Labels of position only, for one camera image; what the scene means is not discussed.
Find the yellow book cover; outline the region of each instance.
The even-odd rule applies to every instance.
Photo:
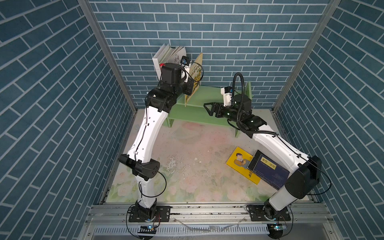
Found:
[[[237,147],[232,153],[232,155],[229,157],[227,165],[235,169],[237,172],[239,172],[241,175],[248,178],[252,182],[258,184],[260,182],[260,178],[252,171],[247,169],[252,158],[253,156],[251,154]]]

